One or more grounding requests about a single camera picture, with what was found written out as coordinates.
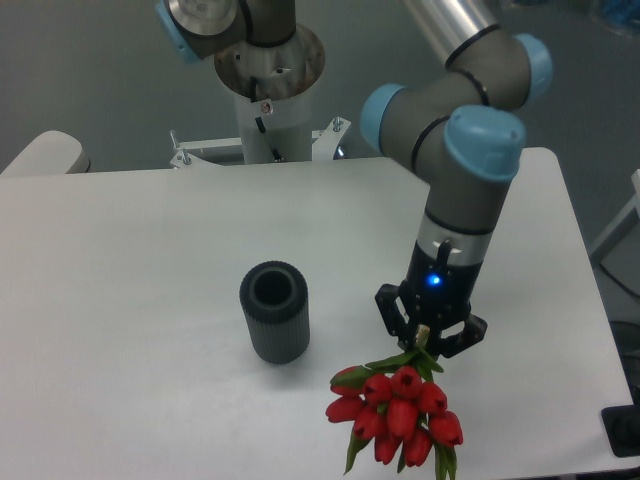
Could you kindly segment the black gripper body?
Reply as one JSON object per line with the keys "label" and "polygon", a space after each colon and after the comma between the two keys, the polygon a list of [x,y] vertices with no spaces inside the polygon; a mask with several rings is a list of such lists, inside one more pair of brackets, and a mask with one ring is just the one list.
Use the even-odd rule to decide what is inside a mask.
{"label": "black gripper body", "polygon": [[[415,343],[418,327],[430,329],[440,322],[454,323],[471,313],[470,298],[482,264],[449,265],[442,255],[432,257],[419,246],[413,249],[405,280],[415,298]],[[446,331],[459,332],[461,325]]]}

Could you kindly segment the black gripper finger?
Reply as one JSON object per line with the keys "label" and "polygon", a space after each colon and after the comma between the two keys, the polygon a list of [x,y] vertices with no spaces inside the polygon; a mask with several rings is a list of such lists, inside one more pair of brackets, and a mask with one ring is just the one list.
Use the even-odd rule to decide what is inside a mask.
{"label": "black gripper finger", "polygon": [[387,332],[398,339],[403,350],[410,350],[415,344],[415,298],[408,283],[383,284],[375,302]]}
{"label": "black gripper finger", "polygon": [[[462,329],[451,335],[446,331],[461,325]],[[472,313],[454,323],[440,322],[431,328],[429,336],[429,354],[434,358],[453,358],[480,343],[486,334],[488,323]]]}

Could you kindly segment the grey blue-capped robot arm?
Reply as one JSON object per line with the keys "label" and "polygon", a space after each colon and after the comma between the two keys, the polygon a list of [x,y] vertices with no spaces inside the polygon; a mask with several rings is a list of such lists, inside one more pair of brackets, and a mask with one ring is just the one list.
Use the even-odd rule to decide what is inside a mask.
{"label": "grey blue-capped robot arm", "polygon": [[[480,342],[470,297],[519,169],[525,128],[515,111],[544,94],[553,63],[530,35],[512,36],[482,1],[410,1],[407,10],[443,62],[420,89],[386,84],[365,101],[366,141],[425,181],[429,193],[405,279],[375,300],[402,349],[452,357]],[[305,109],[325,54],[291,1],[161,1],[156,13],[188,62],[212,59],[237,111],[247,163],[308,161]]]}

